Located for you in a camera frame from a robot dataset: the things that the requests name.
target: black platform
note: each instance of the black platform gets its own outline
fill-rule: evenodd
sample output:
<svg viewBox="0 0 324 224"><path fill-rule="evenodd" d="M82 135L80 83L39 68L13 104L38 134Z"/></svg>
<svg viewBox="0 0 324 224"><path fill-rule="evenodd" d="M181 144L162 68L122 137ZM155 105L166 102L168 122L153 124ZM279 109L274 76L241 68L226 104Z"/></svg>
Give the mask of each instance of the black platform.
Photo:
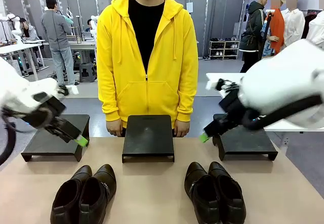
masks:
<svg viewBox="0 0 324 224"><path fill-rule="evenodd" d="M168 157L174 162L170 116L129 116L122 162L128 157Z"/></svg>
<svg viewBox="0 0 324 224"><path fill-rule="evenodd" d="M61 115L61 118L67 119L75 125L82 132L82 136L89 141L89 115L64 114ZM39 129L21 153L21 156L26 162L30 161L32 156L74 156L80 162L82 149L75 141L66 143L46 130Z"/></svg>
<svg viewBox="0 0 324 224"><path fill-rule="evenodd" d="M221 161L225 155L268 155L274 161L278 154L264 130L249 131L243 126L231 129L220 137L213 137L213 144L218 145Z"/></svg>

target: shoe rack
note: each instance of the shoe rack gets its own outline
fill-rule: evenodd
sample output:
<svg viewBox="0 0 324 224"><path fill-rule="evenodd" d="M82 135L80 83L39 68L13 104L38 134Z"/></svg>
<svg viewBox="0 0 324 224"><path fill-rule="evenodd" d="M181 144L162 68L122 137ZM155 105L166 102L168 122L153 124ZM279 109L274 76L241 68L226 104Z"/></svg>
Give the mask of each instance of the shoe rack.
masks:
<svg viewBox="0 0 324 224"><path fill-rule="evenodd" d="M237 59L239 40L209 41L209 59Z"/></svg>

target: black jacket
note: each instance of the black jacket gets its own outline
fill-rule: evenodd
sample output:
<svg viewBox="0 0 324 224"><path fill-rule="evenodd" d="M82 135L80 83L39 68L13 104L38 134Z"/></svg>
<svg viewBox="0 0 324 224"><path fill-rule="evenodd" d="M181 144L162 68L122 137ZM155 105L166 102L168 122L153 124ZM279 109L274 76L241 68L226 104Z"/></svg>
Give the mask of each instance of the black jacket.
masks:
<svg viewBox="0 0 324 224"><path fill-rule="evenodd" d="M259 49L259 43L262 40L261 29L263 21L266 18L263 12L264 6L257 2L251 2L249 6L249 20L247 23L247 29L242 35L242 41L240 43L240 50L244 51L257 51Z"/></svg>

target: black leather shoe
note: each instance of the black leather shoe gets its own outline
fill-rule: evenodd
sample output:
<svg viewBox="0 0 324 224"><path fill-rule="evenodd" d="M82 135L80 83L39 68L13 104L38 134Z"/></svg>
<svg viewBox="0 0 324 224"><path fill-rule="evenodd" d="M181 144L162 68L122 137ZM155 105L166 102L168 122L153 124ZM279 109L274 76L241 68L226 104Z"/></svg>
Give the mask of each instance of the black leather shoe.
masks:
<svg viewBox="0 0 324 224"><path fill-rule="evenodd" d="M80 194L84 183L91 176L91 168L85 165L60 187L52 206L51 224L78 223Z"/></svg>
<svg viewBox="0 0 324 224"><path fill-rule="evenodd" d="M102 224L106 207L116 192L116 177L110 165L103 165L85 183L79 201L80 224Z"/></svg>
<svg viewBox="0 0 324 224"><path fill-rule="evenodd" d="M213 178L203 167L193 162L189 165L184 188L191 199L199 224L217 224L219 216L219 194Z"/></svg>
<svg viewBox="0 0 324 224"><path fill-rule="evenodd" d="M220 193L220 213L223 224L243 224L247 215L242 189L218 162L212 162L208 173L214 178Z"/></svg>

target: beige table surface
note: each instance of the beige table surface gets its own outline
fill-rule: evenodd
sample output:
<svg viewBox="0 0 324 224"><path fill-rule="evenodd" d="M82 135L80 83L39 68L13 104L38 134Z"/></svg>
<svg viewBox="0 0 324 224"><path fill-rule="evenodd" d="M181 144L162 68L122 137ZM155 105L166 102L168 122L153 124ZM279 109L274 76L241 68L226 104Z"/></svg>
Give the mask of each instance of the beige table surface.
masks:
<svg viewBox="0 0 324 224"><path fill-rule="evenodd" d="M185 173L192 161L206 169L219 161L217 147L211 141L174 139L175 163L122 164L123 141L91 138L80 163L67 159L26 163L17 156L0 172L0 223L50 223L51 206L62 183L85 164L95 173L109 163L116 174L117 192L104 223L197 224L183 187ZM282 153L274 162L227 160L222 164L242 187L246 224L324 223L324 199Z"/></svg>

